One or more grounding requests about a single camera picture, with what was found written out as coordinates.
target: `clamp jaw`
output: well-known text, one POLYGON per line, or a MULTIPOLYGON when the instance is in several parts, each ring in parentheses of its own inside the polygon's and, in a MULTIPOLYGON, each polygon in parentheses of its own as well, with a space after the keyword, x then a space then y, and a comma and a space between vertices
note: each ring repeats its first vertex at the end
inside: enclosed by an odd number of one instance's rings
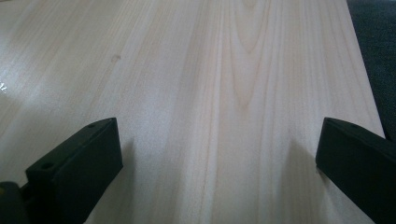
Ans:
POLYGON ((396 144, 362 127, 326 118, 319 170, 375 223, 396 223, 396 144))
POLYGON ((87 125, 31 165, 21 189, 0 183, 0 223, 83 223, 121 168, 117 120, 87 125))

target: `gray carpet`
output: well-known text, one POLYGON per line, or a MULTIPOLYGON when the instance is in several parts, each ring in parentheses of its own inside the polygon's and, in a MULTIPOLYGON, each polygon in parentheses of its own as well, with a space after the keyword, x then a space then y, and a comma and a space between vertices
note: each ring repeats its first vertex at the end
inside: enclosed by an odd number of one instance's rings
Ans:
POLYGON ((396 142, 396 1, 348 0, 379 117, 396 142))

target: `wood grain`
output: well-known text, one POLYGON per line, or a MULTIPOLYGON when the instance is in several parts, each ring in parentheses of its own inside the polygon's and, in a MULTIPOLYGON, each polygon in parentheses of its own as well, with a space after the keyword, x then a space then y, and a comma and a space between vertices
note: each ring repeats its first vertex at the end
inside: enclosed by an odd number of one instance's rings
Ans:
POLYGON ((321 122, 383 135, 344 0, 0 4, 0 180, 117 117, 87 223, 373 223, 316 172, 321 122))

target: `wooden board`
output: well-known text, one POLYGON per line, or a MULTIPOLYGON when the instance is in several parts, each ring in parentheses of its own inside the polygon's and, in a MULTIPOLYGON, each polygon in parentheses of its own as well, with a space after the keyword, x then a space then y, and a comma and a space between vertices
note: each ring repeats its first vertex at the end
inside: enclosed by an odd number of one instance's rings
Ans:
POLYGON ((117 117, 87 223, 372 223, 314 161, 324 117, 383 135, 344 0, 2 2, 0 82, 0 180, 117 117))

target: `screw hole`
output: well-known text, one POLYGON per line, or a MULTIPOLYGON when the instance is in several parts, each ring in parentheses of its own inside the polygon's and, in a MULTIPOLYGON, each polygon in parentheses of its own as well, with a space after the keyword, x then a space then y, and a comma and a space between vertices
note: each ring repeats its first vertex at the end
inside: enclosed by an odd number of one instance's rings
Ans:
POLYGON ((48 169, 51 168, 52 166, 53 166, 53 163, 48 162, 48 163, 45 163, 44 165, 42 165, 42 166, 41 166, 41 169, 43 169, 43 170, 48 170, 48 169))

